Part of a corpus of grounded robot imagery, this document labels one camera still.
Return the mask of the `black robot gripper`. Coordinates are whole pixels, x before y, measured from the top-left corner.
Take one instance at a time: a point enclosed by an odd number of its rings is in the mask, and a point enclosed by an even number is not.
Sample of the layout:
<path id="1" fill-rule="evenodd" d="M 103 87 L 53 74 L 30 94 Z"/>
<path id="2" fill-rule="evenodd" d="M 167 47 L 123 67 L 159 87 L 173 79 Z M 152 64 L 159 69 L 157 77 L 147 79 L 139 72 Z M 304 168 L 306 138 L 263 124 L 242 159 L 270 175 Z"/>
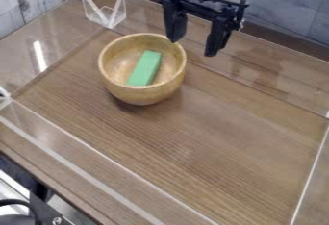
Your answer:
<path id="1" fill-rule="evenodd" d="M 185 13 L 208 20 L 214 19 L 204 56 L 215 56 L 226 45 L 230 32 L 242 28 L 247 0 L 159 0 L 159 2 L 163 2 L 165 35 L 172 42 L 179 41 L 185 33 Z"/>

